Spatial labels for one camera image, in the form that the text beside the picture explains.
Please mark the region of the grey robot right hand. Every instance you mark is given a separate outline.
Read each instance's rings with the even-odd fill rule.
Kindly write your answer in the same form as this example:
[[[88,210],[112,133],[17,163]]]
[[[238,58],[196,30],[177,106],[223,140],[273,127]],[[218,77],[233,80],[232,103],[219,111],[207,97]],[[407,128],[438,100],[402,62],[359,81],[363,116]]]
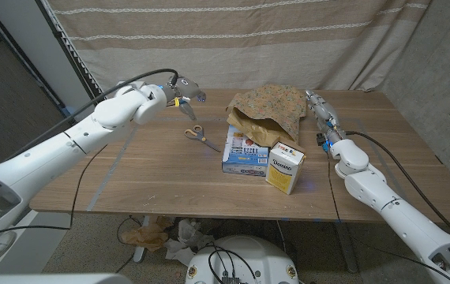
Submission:
[[[345,140],[347,135],[341,128],[333,106],[316,92],[310,90],[306,90],[306,99],[308,108],[313,112],[317,126],[327,142],[334,144],[340,140]]]

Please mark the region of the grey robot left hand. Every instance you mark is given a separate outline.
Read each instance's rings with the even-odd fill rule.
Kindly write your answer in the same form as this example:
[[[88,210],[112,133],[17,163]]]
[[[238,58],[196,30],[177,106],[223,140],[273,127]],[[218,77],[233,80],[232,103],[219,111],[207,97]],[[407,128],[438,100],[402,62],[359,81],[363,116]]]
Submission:
[[[164,84],[162,87],[167,102],[173,103],[178,109],[186,114],[191,120],[196,120],[196,115],[193,112],[193,108],[190,106],[190,101],[195,99],[198,102],[204,102],[207,97],[204,91],[200,89],[198,84],[193,80],[186,77],[179,77]]]

